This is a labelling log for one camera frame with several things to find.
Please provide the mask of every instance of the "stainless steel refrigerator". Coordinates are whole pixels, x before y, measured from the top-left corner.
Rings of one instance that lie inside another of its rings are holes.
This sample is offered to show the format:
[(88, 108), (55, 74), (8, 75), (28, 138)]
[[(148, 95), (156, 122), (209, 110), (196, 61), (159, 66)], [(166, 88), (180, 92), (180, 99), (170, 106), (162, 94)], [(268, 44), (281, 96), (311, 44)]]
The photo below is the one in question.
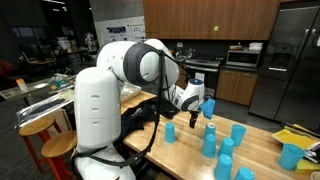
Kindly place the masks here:
[(319, 6), (279, 11), (250, 113), (314, 129), (320, 125)]

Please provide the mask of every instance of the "microwave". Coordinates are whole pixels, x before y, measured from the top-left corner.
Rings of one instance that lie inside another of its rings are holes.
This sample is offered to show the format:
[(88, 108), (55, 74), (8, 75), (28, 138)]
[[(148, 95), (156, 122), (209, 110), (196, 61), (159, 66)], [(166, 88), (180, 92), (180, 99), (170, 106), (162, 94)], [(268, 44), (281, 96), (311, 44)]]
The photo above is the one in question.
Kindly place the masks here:
[(260, 50), (229, 50), (227, 57), (227, 65), (257, 67)]

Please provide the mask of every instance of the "yellow paper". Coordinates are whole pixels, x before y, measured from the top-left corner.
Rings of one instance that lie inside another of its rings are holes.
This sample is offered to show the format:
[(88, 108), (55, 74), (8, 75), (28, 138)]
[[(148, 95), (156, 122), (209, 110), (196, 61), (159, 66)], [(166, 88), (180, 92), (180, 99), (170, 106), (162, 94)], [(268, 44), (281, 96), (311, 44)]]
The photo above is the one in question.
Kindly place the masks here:
[(307, 136), (294, 134), (287, 129), (283, 129), (279, 132), (272, 134), (272, 137), (282, 143), (295, 144), (301, 147), (302, 149), (306, 149), (307, 147), (317, 142), (315, 139), (311, 139)]

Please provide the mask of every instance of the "black bag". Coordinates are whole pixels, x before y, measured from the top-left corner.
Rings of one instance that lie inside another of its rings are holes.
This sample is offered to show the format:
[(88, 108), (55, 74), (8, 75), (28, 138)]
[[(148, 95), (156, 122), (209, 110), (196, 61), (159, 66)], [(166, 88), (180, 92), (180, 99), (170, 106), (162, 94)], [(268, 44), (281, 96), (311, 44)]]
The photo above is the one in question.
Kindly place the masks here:
[[(142, 101), (137, 106), (127, 109), (121, 115), (121, 134), (114, 141), (114, 145), (122, 143), (122, 140), (135, 130), (143, 130), (143, 123), (146, 121), (155, 121), (157, 98), (151, 98)], [(167, 119), (172, 119), (179, 112), (179, 109), (173, 106), (166, 99), (160, 102), (160, 114)]]

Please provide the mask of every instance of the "poster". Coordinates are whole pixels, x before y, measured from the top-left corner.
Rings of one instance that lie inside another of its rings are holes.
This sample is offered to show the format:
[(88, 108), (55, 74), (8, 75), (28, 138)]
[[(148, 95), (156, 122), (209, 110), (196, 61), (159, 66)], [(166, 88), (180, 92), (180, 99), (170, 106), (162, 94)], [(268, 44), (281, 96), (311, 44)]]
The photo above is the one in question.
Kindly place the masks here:
[(95, 22), (100, 47), (112, 41), (146, 40), (144, 16)]

